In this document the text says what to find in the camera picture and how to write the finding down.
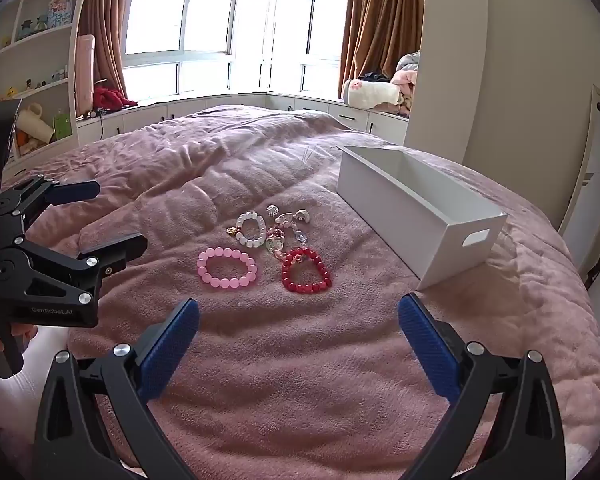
white storage box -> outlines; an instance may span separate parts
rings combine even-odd
[[[487,259],[507,219],[399,148],[342,147],[338,194],[420,279],[418,290]]]

metal bolt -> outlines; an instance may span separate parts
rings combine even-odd
[[[56,354],[56,363],[65,363],[68,361],[70,355],[66,350],[59,351]]]
[[[126,343],[120,343],[119,345],[115,345],[113,347],[113,355],[117,355],[118,357],[122,357],[131,352],[131,346]]]
[[[538,350],[529,350],[526,356],[529,357],[529,359],[531,359],[535,363],[542,362],[542,354]]]
[[[469,354],[473,354],[473,355],[482,355],[482,354],[484,354],[484,346],[482,346],[480,343],[477,343],[475,341],[471,341],[466,346],[466,350],[469,352]]]

pink bead bracelet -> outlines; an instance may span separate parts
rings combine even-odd
[[[244,262],[247,266],[246,276],[240,278],[216,278],[209,274],[206,270],[206,262],[209,258],[214,256],[224,256],[225,258],[235,258]],[[256,279],[256,262],[253,258],[250,258],[247,253],[241,253],[238,249],[231,250],[230,248],[223,249],[222,247],[209,247],[206,251],[203,251],[198,255],[198,274],[202,281],[208,283],[212,287],[221,286],[222,288],[238,288],[239,286],[247,286],[250,282]]]

bed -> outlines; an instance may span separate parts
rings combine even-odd
[[[49,208],[29,232],[34,241],[76,255],[131,232],[148,239],[140,259],[104,280],[99,325],[70,330],[78,357],[132,342],[183,298],[198,301],[200,330],[150,409],[200,478],[397,479],[445,413],[446,400],[433,393],[397,323],[397,302],[418,280],[335,192],[339,144],[386,143],[321,112],[222,106],[90,144],[30,172],[101,185],[93,201]],[[544,354],[572,476],[600,439],[600,338],[564,242],[513,192],[408,151],[509,214],[485,264],[421,298],[465,340],[501,355]],[[203,283],[198,254],[242,248],[226,228],[245,211],[266,216],[272,203],[310,213],[304,232],[331,269],[333,288],[285,290],[280,263],[264,248],[248,250],[258,266],[250,286]],[[477,460],[496,402],[463,468]]]

curtain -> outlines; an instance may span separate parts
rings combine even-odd
[[[349,0],[338,92],[367,72],[391,77],[404,54],[420,48],[424,0]]]
[[[94,81],[107,79],[107,87],[120,90],[126,97],[120,53],[125,3],[126,0],[84,0],[78,29],[80,34],[93,34],[96,38]]]

